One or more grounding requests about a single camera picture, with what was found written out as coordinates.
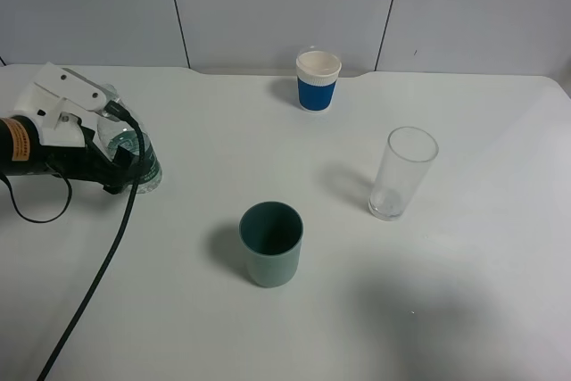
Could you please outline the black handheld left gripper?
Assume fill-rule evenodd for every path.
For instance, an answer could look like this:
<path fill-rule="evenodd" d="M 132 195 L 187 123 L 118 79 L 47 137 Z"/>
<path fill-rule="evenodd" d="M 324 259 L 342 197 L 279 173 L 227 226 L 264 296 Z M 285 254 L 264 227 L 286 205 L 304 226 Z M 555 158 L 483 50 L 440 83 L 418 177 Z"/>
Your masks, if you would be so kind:
<path fill-rule="evenodd" d="M 1 174 L 10 176 L 57 175 L 103 185 L 110 194 L 132 186 L 145 171 L 139 139 L 133 129 L 113 137 L 112 154 L 95 143 L 96 133 L 82 128 L 85 147 L 45 146 L 36 125 L 25 116 L 1 119 Z"/>

